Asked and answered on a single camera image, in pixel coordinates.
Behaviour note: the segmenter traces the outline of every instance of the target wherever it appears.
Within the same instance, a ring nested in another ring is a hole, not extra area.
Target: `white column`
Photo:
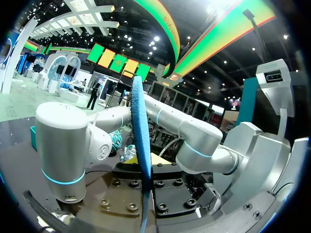
[[[33,32],[34,28],[38,22],[32,18],[24,27],[23,31],[20,33],[16,46],[12,52],[12,55],[10,57],[10,60],[6,64],[5,68],[5,75],[4,75],[4,81],[2,84],[2,93],[3,94],[9,94],[11,89],[11,83],[13,79],[13,74],[15,67],[17,66],[17,63],[19,61],[19,56],[21,54],[21,51],[24,48],[24,45],[27,42],[27,39],[29,38],[30,34]]]

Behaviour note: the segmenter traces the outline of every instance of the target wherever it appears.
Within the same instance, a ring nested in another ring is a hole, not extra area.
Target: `blue grinding disc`
[[[142,81],[140,76],[134,77],[132,87],[132,125],[134,130],[135,145],[138,163],[143,175],[145,188],[151,179],[151,154],[148,118],[146,113],[145,98],[143,95]]]

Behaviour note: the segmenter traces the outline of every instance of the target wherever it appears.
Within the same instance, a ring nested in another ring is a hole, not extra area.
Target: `cable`
[[[107,171],[107,170],[93,170],[93,171],[88,171],[88,172],[86,172],[86,174],[89,174],[89,173],[91,173],[91,172],[111,172],[111,171]]]
[[[178,138],[175,138],[173,141],[171,141],[169,144],[167,144],[165,146],[165,148],[163,148],[163,150],[161,151],[161,153],[159,154],[159,157],[162,157],[162,155],[164,154],[164,152],[166,151],[166,149],[168,147],[170,147],[173,143],[177,142],[179,139],[182,139],[182,137],[178,137]]]
[[[224,146],[224,145],[220,145],[220,144],[219,144],[218,147],[219,147],[219,148],[222,148],[222,149],[225,149],[225,150],[227,150],[227,151],[229,151],[229,152],[236,153],[237,155],[242,156],[243,158],[245,157],[245,155],[243,155],[243,154],[237,152],[236,150],[230,149],[229,147],[226,147],[226,146]]]

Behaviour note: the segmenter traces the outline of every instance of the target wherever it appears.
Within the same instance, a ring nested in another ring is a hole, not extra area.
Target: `teal panel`
[[[240,112],[236,126],[241,122],[252,122],[255,101],[256,101],[256,92],[259,87],[257,78],[246,79],[244,81],[244,89],[242,94],[242,103],[240,106]]]

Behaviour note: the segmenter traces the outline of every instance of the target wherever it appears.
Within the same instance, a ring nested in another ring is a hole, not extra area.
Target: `person in black clothing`
[[[89,99],[89,102],[88,102],[88,104],[87,104],[87,108],[89,108],[89,106],[91,105],[91,103],[92,103],[92,101],[93,101],[91,110],[94,109],[94,105],[95,105],[96,99],[97,99],[97,97],[99,96],[99,94],[100,94],[100,92],[101,92],[101,89],[99,88],[100,86],[101,86],[101,84],[100,84],[100,83],[97,83],[97,84],[95,85],[95,87],[93,88],[93,90],[92,90],[91,98]]]

